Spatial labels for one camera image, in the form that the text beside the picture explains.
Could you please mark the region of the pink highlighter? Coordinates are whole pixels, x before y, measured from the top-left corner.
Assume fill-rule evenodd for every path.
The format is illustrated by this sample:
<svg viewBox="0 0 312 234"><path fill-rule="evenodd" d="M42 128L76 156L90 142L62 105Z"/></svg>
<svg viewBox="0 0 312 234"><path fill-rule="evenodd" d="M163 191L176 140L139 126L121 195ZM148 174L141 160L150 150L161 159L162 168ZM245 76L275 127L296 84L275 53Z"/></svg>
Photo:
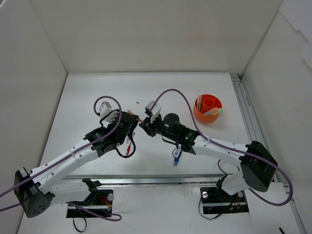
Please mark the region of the pink highlighter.
<svg viewBox="0 0 312 234"><path fill-rule="evenodd" d="M143 123L143 122L144 122L138 115L136 115L135 113L133 113L131 110L127 110L127 112L128 112L129 114L131 114L135 119L137 119L139 123Z"/></svg>

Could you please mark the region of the orange highlighter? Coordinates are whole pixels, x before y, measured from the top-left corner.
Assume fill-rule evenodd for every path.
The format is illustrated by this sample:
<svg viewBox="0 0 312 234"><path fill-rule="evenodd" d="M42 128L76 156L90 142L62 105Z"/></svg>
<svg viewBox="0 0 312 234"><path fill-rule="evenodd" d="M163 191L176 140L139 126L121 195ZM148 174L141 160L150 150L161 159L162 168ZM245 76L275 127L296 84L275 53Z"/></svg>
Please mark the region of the orange highlighter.
<svg viewBox="0 0 312 234"><path fill-rule="evenodd" d="M201 104L202 104L202 95L199 95L196 100L196 108L199 112L201 111Z"/></svg>

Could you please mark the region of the yellow highlighter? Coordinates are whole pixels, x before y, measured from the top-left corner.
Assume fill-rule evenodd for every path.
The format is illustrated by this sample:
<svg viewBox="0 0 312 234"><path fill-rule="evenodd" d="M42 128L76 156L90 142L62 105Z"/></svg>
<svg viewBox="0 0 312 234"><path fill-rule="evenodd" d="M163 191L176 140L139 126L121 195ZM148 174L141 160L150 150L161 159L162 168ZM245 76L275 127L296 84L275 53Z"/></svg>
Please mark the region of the yellow highlighter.
<svg viewBox="0 0 312 234"><path fill-rule="evenodd" d="M220 114L221 112L222 112L222 108L214 107L214 108L210 109L209 111L205 112L204 115L215 116L215 115Z"/></svg>

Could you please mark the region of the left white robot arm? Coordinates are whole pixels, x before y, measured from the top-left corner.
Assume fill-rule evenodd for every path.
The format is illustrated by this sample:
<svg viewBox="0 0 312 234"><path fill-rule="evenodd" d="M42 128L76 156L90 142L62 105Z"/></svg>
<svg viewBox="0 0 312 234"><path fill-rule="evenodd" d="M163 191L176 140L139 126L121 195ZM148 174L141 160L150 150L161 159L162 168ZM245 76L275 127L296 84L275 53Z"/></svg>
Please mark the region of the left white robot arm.
<svg viewBox="0 0 312 234"><path fill-rule="evenodd" d="M67 202L93 204L98 197L98 181L81 179L67 183L63 179L81 166L116 150L126 138L132 138L139 121L137 115L118 112L106 127L87 133L74 147L54 160L31 170L15 172L14 194L24 213L33 218L52 205Z"/></svg>

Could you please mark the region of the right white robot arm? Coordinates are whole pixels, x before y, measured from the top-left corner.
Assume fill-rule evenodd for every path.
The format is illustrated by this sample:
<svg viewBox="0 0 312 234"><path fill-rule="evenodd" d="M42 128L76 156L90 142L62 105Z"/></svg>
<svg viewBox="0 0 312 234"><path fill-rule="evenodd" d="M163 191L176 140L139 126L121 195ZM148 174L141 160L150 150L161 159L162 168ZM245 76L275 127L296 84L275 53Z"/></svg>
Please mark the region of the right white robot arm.
<svg viewBox="0 0 312 234"><path fill-rule="evenodd" d="M161 135L167 138L183 152L211 156L238 167L240 172L226 176L216 188L215 194L222 201L249 188L266 192L278 166L262 143L237 144L201 136L199 131L182 125L174 113L154 120L147 117L139 126L151 137Z"/></svg>

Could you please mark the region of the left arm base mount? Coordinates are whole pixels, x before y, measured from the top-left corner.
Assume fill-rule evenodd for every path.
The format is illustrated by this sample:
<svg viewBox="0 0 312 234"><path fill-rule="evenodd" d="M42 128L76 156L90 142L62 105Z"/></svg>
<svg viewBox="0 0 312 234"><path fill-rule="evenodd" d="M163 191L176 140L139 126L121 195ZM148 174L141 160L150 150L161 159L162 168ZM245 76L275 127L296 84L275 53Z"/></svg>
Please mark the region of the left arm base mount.
<svg viewBox="0 0 312 234"><path fill-rule="evenodd" d="M97 196L93 201L75 202L75 204L92 211L100 216L111 218L113 209L114 190L113 188L99 189ZM96 216L87 213L84 210L77 210L75 206L68 205L66 218L96 218Z"/></svg>

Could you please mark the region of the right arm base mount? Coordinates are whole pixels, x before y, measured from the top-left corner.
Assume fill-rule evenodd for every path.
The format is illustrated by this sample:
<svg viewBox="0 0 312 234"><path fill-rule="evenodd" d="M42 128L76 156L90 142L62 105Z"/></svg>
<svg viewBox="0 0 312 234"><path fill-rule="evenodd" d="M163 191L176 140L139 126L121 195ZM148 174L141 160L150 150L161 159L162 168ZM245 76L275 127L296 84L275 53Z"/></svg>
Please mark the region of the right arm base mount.
<svg viewBox="0 0 312 234"><path fill-rule="evenodd" d="M249 207L243 192L229 195L217 187L200 187L199 210L204 215L248 213Z"/></svg>

